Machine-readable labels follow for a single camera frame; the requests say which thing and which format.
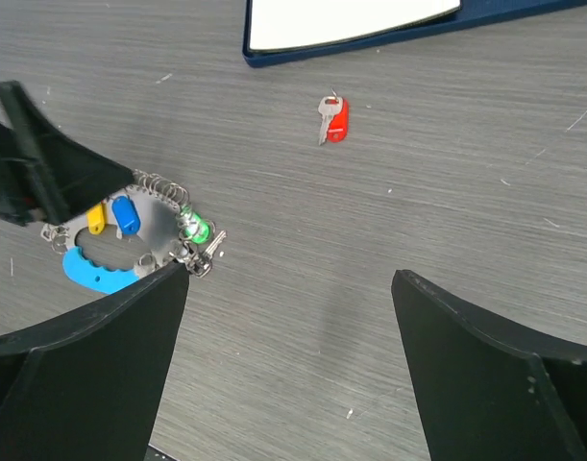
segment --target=white paper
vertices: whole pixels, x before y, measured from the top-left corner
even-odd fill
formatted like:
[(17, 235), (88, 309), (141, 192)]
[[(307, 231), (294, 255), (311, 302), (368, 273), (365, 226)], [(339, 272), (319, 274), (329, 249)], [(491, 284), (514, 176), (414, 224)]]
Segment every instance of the white paper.
[(459, 9), (460, 0), (253, 0), (250, 48), (284, 50), (350, 40)]

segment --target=blue plastic handle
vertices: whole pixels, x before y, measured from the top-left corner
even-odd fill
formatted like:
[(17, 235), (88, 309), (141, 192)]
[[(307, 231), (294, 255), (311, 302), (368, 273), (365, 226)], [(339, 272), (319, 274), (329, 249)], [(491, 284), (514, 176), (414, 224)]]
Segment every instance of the blue plastic handle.
[(82, 255), (82, 249), (75, 247), (64, 255), (62, 268), (69, 279), (90, 290), (110, 295), (135, 283), (139, 277), (133, 270), (110, 271), (95, 266)]
[(118, 197), (111, 203), (111, 211), (116, 218), (118, 228), (125, 235), (135, 235), (141, 227), (139, 215), (129, 197)]

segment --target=blue tray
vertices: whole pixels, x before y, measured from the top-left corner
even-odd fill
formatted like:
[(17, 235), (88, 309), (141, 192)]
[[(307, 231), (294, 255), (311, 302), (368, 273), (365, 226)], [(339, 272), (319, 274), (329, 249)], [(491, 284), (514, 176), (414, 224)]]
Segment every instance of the blue tray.
[(587, 5), (587, 0), (462, 0), (458, 12), (434, 20), (423, 26), (399, 29), (396, 31), (369, 36), (346, 43), (320, 45), (295, 51), (278, 53), (254, 53), (249, 48), (250, 23), (253, 0), (246, 0), (246, 24), (244, 26), (244, 44), (242, 54), (251, 67), (266, 67), (284, 62), (307, 60), (345, 51), (359, 50), (387, 43), (411, 40), (423, 36), (435, 36), (446, 32), (461, 31), (472, 27), (496, 22), (508, 21), (525, 16), (556, 12), (568, 8)]

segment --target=yellow key tag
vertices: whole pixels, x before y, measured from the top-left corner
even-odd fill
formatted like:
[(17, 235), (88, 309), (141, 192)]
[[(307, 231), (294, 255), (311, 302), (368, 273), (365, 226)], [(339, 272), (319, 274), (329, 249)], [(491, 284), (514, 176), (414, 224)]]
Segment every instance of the yellow key tag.
[(103, 204), (93, 206), (86, 214), (88, 230), (93, 235), (100, 234), (106, 225), (105, 208)]

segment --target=key tag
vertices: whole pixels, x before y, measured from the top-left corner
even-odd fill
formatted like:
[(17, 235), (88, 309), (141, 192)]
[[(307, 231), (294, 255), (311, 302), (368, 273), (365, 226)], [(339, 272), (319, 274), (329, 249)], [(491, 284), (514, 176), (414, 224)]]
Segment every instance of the key tag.
[(333, 117), (328, 128), (328, 141), (340, 142), (349, 132), (349, 102), (342, 98), (342, 110)]

